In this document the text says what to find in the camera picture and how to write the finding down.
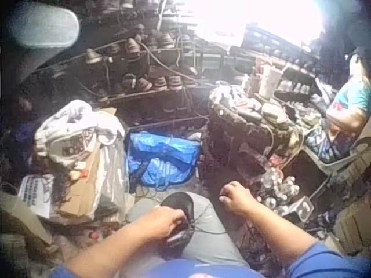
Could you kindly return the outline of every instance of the plastic bag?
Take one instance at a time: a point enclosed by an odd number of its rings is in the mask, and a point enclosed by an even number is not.
[[[140,181],[157,190],[181,184],[193,172],[199,155],[200,143],[150,133],[130,135],[128,151],[129,174],[143,163],[148,164]]]

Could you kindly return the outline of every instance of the person's right hand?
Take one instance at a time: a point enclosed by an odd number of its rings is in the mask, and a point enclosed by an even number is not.
[[[259,202],[238,181],[231,181],[220,191],[219,201],[227,210],[246,216]]]

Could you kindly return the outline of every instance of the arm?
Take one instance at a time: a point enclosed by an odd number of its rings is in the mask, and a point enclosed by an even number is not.
[[[338,111],[329,108],[326,111],[329,121],[342,131],[359,134],[366,123],[366,114],[360,108],[344,109]]]
[[[252,221],[285,266],[291,265],[317,240],[304,230],[260,204],[240,183],[233,181],[220,192],[227,209]]]
[[[359,134],[367,121],[370,94],[362,82],[352,85],[347,92],[348,109],[338,111],[332,104],[326,112],[327,118],[342,131]]]
[[[113,277],[141,246],[169,236],[183,217],[181,210],[158,207],[80,253],[64,266],[81,278]]]

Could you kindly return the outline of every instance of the gray pants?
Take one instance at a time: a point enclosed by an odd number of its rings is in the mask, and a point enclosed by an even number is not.
[[[195,212],[195,232],[186,246],[182,259],[198,261],[202,264],[224,264],[249,267],[243,260],[236,245],[226,233],[211,202],[200,195],[187,192],[193,199]],[[147,214],[159,203],[151,199],[141,199],[127,214],[127,221]],[[151,268],[164,263],[157,253],[156,246],[146,246],[140,250],[122,269],[122,276],[138,277]]]

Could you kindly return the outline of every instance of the teal shirt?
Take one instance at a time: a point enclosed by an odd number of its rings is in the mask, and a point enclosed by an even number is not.
[[[371,116],[371,87],[362,81],[350,79],[336,95],[332,107],[342,109],[360,108]]]

